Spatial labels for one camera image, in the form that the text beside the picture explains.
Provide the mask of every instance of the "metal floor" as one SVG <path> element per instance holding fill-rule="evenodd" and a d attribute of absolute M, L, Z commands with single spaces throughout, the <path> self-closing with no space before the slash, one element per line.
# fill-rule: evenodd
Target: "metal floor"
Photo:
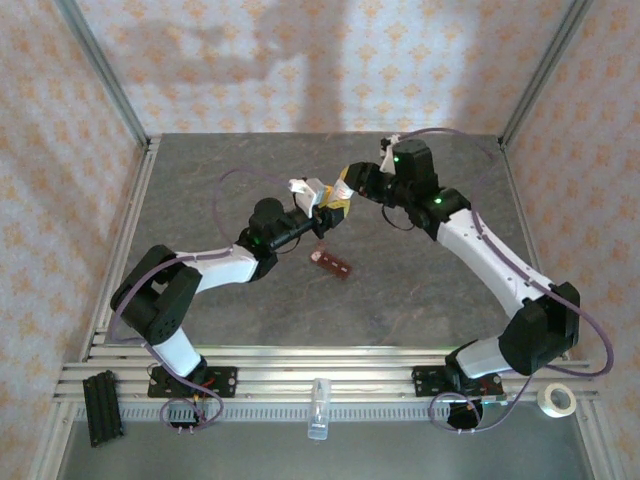
<path fill-rule="evenodd" d="M 501 409 L 487 410 L 489 424 Z M 160 422 L 129 422 L 125 437 L 91 448 L 86 422 L 75 422 L 58 478 L 593 478 L 575 416 L 551 419 L 533 403 L 476 435 L 452 435 L 427 422 L 350 422 L 331 423 L 329 438 L 313 442 L 306 429 L 306 422 L 222 422 L 178 436 Z"/>

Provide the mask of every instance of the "marble surface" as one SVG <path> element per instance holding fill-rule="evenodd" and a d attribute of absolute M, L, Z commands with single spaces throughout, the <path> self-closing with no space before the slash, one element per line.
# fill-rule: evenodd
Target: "marble surface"
<path fill-rule="evenodd" d="M 222 248 L 211 213 L 218 177 L 248 165 L 282 179 L 318 177 L 333 184 L 349 163 L 378 161 L 379 133 L 171 134 L 160 143 L 128 258 L 131 269 L 151 246 L 177 251 Z M 492 162 L 466 139 L 424 137 L 442 185 L 470 196 Z M 522 229 L 495 137 L 477 137 L 501 163 L 478 202 L 491 229 L 528 261 Z M 219 191 L 220 216 L 232 239 L 254 204 L 275 196 L 292 207 L 283 185 L 234 174 Z M 402 211 L 389 211 L 400 226 Z M 491 292 L 444 247 L 418 230 L 383 220 L 380 206 L 356 197 L 348 218 L 327 233 L 327 250 L 353 266 L 346 281 L 313 265 L 308 233 L 265 278 L 196 296 L 184 329 L 199 345 L 456 346 L 502 331 L 507 317 Z M 119 330 L 124 334 L 126 327 Z"/>

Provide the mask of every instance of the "patterned wallpaper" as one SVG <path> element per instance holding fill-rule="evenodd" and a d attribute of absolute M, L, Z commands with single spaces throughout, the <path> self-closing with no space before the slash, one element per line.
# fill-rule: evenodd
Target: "patterned wallpaper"
<path fill-rule="evenodd" d="M 0 30 L 0 478 L 24 479 L 141 153 L 53 1 Z"/>
<path fill-rule="evenodd" d="M 570 0 L 79 0 L 163 132 L 505 127 Z"/>
<path fill-rule="evenodd" d="M 509 151 L 545 271 L 606 327 L 616 448 L 640 478 L 640 16 L 594 2 Z M 578 353 L 603 358 L 585 324 Z"/>

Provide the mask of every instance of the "clear plastic container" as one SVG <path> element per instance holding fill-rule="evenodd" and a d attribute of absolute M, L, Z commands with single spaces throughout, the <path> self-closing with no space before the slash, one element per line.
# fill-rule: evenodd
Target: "clear plastic container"
<path fill-rule="evenodd" d="M 331 380 L 316 378 L 311 389 L 308 437 L 311 440 L 326 440 L 329 435 L 331 408 Z"/>

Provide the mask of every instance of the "gray table surface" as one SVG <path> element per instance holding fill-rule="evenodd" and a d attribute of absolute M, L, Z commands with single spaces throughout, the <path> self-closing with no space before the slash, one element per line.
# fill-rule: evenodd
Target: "gray table surface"
<path fill-rule="evenodd" d="M 488 408 L 487 424 L 498 407 Z M 193 436 L 158 423 L 129 423 L 123 438 L 92 449 L 86 422 L 72 427 L 61 480 L 588 480 L 575 418 L 550 419 L 518 405 L 476 435 L 425 422 L 331 423 L 306 438 L 306 423 L 221 423 Z"/>
<path fill-rule="evenodd" d="M 239 165 L 284 180 L 318 177 L 333 184 L 349 163 L 379 161 L 382 134 L 165 135 L 159 146 L 127 263 L 129 271 L 148 248 L 222 248 L 211 215 L 217 178 Z M 466 139 L 424 137 L 443 185 L 470 196 L 492 162 Z M 502 155 L 495 137 L 478 137 Z M 526 244 L 502 164 L 492 171 L 478 203 L 490 228 L 528 260 Z M 247 225 L 255 203 L 275 196 L 291 207 L 282 185 L 235 174 L 220 188 L 220 215 L 232 239 Z M 408 225 L 402 211 L 392 221 Z M 342 281 L 313 265 L 317 243 L 307 234 L 265 278 L 227 285 L 196 296 L 184 321 L 195 344 L 387 345 L 440 348 L 499 333 L 508 319 L 491 292 L 444 247 L 421 231 L 387 225 L 380 206 L 355 197 L 339 228 L 326 235 L 328 251 L 353 266 Z M 127 335 L 126 327 L 119 330 Z"/>

